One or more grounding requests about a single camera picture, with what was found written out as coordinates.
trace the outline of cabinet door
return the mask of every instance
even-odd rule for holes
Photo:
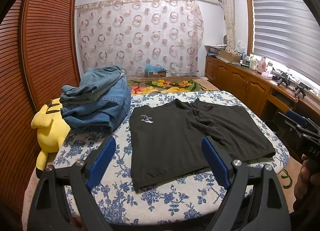
[[[241,102],[245,101],[246,92],[245,84],[247,80],[246,74],[232,68],[230,73],[230,93],[233,94]]]
[[[19,214],[41,150],[30,127],[35,113],[20,64],[22,7],[23,0],[16,0],[0,24],[0,199]]]
[[[230,84],[228,79],[228,67],[224,64],[217,64],[217,80],[215,86],[220,90],[230,91]]]
[[[28,86],[39,110],[63,85],[79,86],[74,41],[75,0],[26,0],[22,51]]]
[[[208,78],[209,82],[213,84],[213,73],[214,73],[215,65],[211,61],[211,59],[206,58],[205,62],[205,76]]]
[[[261,116],[270,87],[261,81],[250,77],[245,86],[246,106],[257,116]]]

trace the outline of human hand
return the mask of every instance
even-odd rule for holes
[[[311,182],[316,186],[320,186],[320,172],[310,176],[310,171],[308,169],[308,157],[302,155],[303,164],[298,175],[298,180],[294,186],[294,196],[297,200],[302,199],[307,193],[308,183]]]

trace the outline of floral blanket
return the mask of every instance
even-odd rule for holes
[[[170,81],[159,79],[156,81],[136,81],[128,79],[128,86],[131,88],[132,95],[143,95],[151,93],[180,93],[192,91],[210,91],[200,83],[192,80]]]
[[[226,191],[218,185],[211,171],[197,171],[166,183],[141,189],[138,192],[135,192],[132,186],[130,115],[135,107],[143,105],[156,107],[176,98],[182,102],[193,102],[199,98],[204,102],[245,107],[276,150],[276,155],[271,159],[261,158],[248,163],[259,168],[269,163],[277,174],[287,165],[289,153],[281,141],[252,111],[228,92],[136,95],[132,97],[130,113],[113,134],[117,143],[116,153],[101,183],[92,190],[92,195],[106,221],[123,225],[157,225],[197,218],[217,211],[220,206]],[[71,131],[61,146],[53,165],[56,168],[66,167],[79,159],[85,159],[92,150],[100,146],[105,136],[103,132],[76,134]],[[65,190],[72,214],[79,216],[71,188],[66,186]],[[251,191],[252,187],[248,186],[246,194],[250,194]]]

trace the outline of metal screw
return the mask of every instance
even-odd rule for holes
[[[239,160],[234,160],[234,161],[233,161],[233,165],[234,165],[234,166],[241,166],[241,164],[242,164],[242,162],[239,161]]]
[[[266,164],[265,165],[266,170],[270,171],[272,170],[272,166],[270,164]]]
[[[76,165],[79,166],[79,167],[83,166],[84,165],[84,160],[76,161]]]
[[[47,165],[44,169],[45,171],[52,171],[53,165]]]

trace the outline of floor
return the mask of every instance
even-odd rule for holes
[[[290,157],[288,165],[278,174],[278,180],[287,201],[289,213],[293,212],[293,203],[296,200],[293,191],[297,183],[300,168],[301,164]]]

